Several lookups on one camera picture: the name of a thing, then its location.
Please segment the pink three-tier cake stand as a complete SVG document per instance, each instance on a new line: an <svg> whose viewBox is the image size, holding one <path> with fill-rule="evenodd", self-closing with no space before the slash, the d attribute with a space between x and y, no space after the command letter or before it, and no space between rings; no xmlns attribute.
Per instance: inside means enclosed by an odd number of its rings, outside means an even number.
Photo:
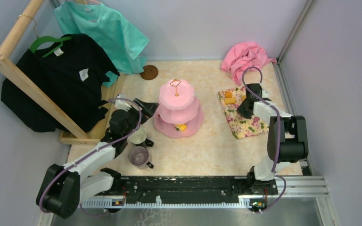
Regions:
<svg viewBox="0 0 362 226"><path fill-rule="evenodd" d="M171 138L194 135L204 121L195 88L186 80L171 79L159 90L159 107L154 115L155 128ZM175 124L186 124L185 131L177 131Z"/></svg>

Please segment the floral serving tray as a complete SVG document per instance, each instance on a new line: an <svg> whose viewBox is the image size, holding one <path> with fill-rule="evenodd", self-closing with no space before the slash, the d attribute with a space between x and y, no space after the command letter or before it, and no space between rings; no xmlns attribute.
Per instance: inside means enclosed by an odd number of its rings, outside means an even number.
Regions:
<svg viewBox="0 0 362 226"><path fill-rule="evenodd" d="M224 94L226 91L232 92L236 103L233 105L226 105L224 102ZM253 115L251 119L245 119L238 115L237 108L242 103L243 96L246 96L246 89L244 87L236 87L227 90L222 90L217 93L223 114L226 122L229 125L232 135L236 139L243 139L253 137L268 132L269 126L259 117Z"/></svg>

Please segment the yellow cake piece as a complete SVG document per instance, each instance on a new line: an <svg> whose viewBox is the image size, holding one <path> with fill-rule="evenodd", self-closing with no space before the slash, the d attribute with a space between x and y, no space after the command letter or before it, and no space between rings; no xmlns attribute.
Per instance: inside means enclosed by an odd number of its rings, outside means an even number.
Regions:
<svg viewBox="0 0 362 226"><path fill-rule="evenodd" d="M175 124L174 127L177 131L185 131L187 128L186 124Z"/></svg>

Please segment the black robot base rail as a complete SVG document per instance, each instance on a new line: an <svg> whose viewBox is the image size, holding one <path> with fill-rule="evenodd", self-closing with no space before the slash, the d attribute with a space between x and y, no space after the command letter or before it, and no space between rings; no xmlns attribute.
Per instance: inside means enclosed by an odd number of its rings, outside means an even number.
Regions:
<svg viewBox="0 0 362 226"><path fill-rule="evenodd" d="M221 204L237 203L240 195L277 195L275 181L254 184L246 176L156 177L128 176L114 181L115 187L99 193L126 197L127 204Z"/></svg>

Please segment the pink cloth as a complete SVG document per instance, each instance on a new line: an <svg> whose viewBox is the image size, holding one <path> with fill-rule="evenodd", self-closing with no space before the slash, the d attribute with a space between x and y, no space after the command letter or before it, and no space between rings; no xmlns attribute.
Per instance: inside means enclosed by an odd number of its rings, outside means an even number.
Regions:
<svg viewBox="0 0 362 226"><path fill-rule="evenodd" d="M264 48L255 42L241 42L225 55L220 70L230 73L231 80L236 85L242 84L242 74L249 67L260 70L268 63L277 63L275 58L268 57Z"/></svg>

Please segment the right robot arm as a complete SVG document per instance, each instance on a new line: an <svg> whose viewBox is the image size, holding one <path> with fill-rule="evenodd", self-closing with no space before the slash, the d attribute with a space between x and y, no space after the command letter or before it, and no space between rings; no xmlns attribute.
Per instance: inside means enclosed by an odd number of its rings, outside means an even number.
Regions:
<svg viewBox="0 0 362 226"><path fill-rule="evenodd" d="M237 112L243 118L257 116L268 125L267 155L247 174L247 189L252 194L272 187L277 172L307 158L309 153L305 117L280 110L263 97L259 83L245 86L246 98Z"/></svg>

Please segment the brown round coaster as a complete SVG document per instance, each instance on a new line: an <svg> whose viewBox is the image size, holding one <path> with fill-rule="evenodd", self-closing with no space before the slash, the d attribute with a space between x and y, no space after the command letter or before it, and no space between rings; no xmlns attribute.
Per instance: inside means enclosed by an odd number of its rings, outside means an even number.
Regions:
<svg viewBox="0 0 362 226"><path fill-rule="evenodd" d="M158 68L154 65L146 65L143 67L143 70L140 76L144 80L153 80L158 76Z"/></svg>

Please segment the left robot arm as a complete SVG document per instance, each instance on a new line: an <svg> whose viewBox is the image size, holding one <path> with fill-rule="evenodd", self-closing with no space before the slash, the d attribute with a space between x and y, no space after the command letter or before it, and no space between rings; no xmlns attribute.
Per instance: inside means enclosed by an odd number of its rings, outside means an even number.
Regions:
<svg viewBox="0 0 362 226"><path fill-rule="evenodd" d="M66 219L85 200L97 194L125 193L119 172L109 168L95 175L93 172L124 151L128 137L136 134L141 125L154 116L159 103L120 96L109 99L109 102L116 109L111 113L109 126L100 142L72 162L48 167L36 197L36 205L42 212Z"/></svg>

